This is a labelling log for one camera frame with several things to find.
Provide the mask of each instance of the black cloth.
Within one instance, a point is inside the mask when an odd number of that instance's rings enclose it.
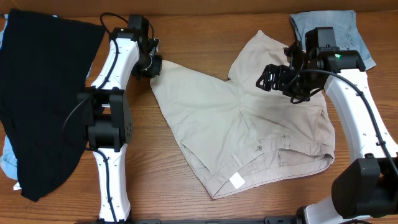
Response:
[[[104,29],[90,23],[11,10],[0,50],[0,120],[18,160],[22,196],[38,201],[76,168],[86,141],[77,105]]]

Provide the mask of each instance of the light blue fabric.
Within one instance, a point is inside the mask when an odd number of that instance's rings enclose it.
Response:
[[[2,39],[4,36],[4,31],[6,30],[7,27],[7,20],[6,20],[6,24],[4,25],[4,30],[2,30],[0,32],[0,49],[2,46]],[[87,73],[87,77],[88,78],[90,76],[90,71],[91,71],[91,67],[90,70]],[[6,136],[5,140],[4,140],[4,147],[2,149],[2,156],[0,157],[0,166],[1,169],[3,170],[3,172],[6,174],[7,177],[14,179],[14,180],[18,180],[17,177],[17,158],[14,155],[14,151],[12,150],[12,146],[11,146],[11,142],[8,139],[8,137]]]
[[[4,148],[2,149],[2,156],[0,157],[0,166],[6,176],[11,179],[18,180],[17,177],[17,158],[15,158],[14,151],[10,140],[6,136],[4,140]]]
[[[356,14],[347,11],[313,11],[290,15],[297,40],[302,40],[305,34],[316,27],[333,27],[336,45],[340,50],[356,50],[361,55],[366,69],[376,65],[366,48],[366,45],[356,28]]]

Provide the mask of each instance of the gray-blue cloth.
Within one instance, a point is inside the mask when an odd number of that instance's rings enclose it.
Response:
[[[6,24],[4,25],[4,29],[0,32],[0,49],[2,46],[2,38],[4,36],[4,31],[6,30],[7,27],[7,20]],[[0,157],[0,167],[2,171],[6,174],[7,177],[13,179],[13,180],[18,180],[17,177],[17,158],[14,155],[14,151],[12,150],[11,142],[6,136],[4,140],[4,147],[2,149],[2,156]]]
[[[294,27],[297,40],[300,41],[308,31],[316,27],[333,27],[336,45],[340,47],[340,50],[357,50],[367,70],[376,65],[356,28],[354,11],[302,12],[290,15],[290,22]],[[305,41],[302,42],[302,46],[305,50]]]

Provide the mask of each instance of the wooden floor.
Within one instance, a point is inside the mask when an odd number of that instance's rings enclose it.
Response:
[[[286,45],[294,41],[287,14],[227,16],[150,16],[164,59],[225,80],[246,42],[261,29]],[[98,18],[78,20],[99,24]],[[357,13],[357,25],[377,65],[368,71],[369,85],[380,114],[398,141],[398,13]],[[125,27],[116,18],[110,27]],[[108,54],[106,37],[95,58],[89,85]],[[212,200],[188,166],[162,116],[148,80],[131,79],[127,86],[134,120],[134,137],[127,149],[126,181],[133,218],[163,220],[204,218],[262,218],[294,214],[330,195],[333,180],[349,165],[341,124],[328,100],[336,129],[336,161],[321,174],[262,185]],[[0,139],[5,133],[0,128]],[[13,191],[15,181],[0,172],[0,223],[73,223],[95,220],[100,211],[98,173],[86,152],[73,175],[56,191],[34,203]],[[398,223],[398,216],[371,219]]]

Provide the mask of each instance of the beige fabric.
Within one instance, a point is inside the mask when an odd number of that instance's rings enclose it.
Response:
[[[335,130],[321,93],[299,105],[256,88],[266,65],[288,62],[285,45],[261,31],[243,48],[228,82],[164,61],[151,80],[167,123],[212,198],[316,174],[334,160]],[[236,189],[238,172],[246,182]]]

